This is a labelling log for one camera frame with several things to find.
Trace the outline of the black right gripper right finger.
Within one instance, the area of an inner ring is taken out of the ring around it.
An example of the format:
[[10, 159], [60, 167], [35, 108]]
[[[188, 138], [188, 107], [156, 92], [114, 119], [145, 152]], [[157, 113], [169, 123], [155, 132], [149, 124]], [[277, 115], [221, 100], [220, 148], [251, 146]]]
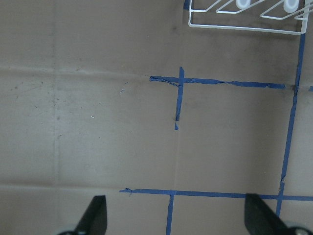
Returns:
[[284, 235], [288, 230], [258, 194], [246, 194], [244, 223], [250, 235]]

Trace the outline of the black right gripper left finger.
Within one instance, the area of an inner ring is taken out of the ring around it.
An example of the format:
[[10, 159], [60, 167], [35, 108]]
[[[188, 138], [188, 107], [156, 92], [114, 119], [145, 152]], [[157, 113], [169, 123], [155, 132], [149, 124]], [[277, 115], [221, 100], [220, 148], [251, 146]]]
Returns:
[[94, 196], [74, 229], [75, 235], [104, 235], [107, 231], [107, 203], [105, 195]]

